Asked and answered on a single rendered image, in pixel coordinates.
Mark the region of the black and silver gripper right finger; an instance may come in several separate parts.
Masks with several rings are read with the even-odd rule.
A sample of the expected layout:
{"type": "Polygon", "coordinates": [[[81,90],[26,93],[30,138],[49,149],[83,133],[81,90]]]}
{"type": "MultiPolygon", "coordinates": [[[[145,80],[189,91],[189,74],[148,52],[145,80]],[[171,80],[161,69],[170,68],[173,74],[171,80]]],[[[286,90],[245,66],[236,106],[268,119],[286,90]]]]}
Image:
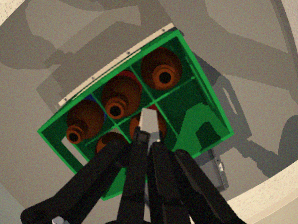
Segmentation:
{"type": "Polygon", "coordinates": [[[194,224],[247,224],[187,151],[167,149],[151,109],[150,135],[146,173],[152,223],[191,224],[191,217],[194,224]]]}

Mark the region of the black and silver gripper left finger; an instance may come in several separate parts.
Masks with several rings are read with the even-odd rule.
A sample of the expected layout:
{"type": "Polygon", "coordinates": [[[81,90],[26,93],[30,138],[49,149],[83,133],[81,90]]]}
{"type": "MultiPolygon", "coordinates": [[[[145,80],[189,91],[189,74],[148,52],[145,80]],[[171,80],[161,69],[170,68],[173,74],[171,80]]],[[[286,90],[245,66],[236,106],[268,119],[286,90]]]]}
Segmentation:
{"type": "Polygon", "coordinates": [[[121,167],[128,169],[116,224],[143,224],[150,139],[150,109],[143,108],[132,143],[110,140],[53,197],[25,209],[22,224],[81,224],[121,167]]]}

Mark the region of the green crate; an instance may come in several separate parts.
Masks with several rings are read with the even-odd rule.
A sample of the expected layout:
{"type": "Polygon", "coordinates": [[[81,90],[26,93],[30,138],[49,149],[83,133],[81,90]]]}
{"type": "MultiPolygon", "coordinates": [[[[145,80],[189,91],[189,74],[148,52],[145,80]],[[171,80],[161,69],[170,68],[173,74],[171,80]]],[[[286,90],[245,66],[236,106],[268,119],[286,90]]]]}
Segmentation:
{"type": "Polygon", "coordinates": [[[74,174],[79,172],[84,166],[61,142],[64,137],[67,138],[68,112],[91,93],[106,113],[101,102],[102,89],[108,80],[123,70],[132,71],[142,85],[140,105],[133,114],[120,119],[113,119],[106,113],[107,118],[104,125],[96,136],[84,139],[78,144],[71,143],[87,162],[95,156],[95,146],[98,138],[115,127],[129,143],[132,143],[129,133],[131,118],[140,113],[142,108],[148,108],[153,104],[157,106],[166,120],[167,135],[164,139],[164,144],[167,146],[167,149],[173,152],[176,149],[183,149],[194,159],[234,135],[215,92],[179,30],[170,31],[170,34],[162,34],[151,42],[155,43],[143,46],[139,51],[137,50],[136,53],[134,52],[111,68],[110,71],[108,70],[109,72],[100,78],[101,80],[96,84],[96,80],[94,80],[88,87],[89,89],[87,88],[86,91],[85,88],[82,89],[77,93],[79,94],[78,96],[76,94],[64,105],[64,109],[62,109],[62,106],[52,116],[53,118],[51,117],[37,130],[43,140],[74,174]],[[141,58],[159,46],[175,53],[179,57],[183,68],[182,77],[178,84],[164,91],[149,87],[142,80],[140,71],[141,58]],[[114,70],[119,65],[121,66],[114,70]],[[203,95],[206,102],[203,101],[203,95]]]}

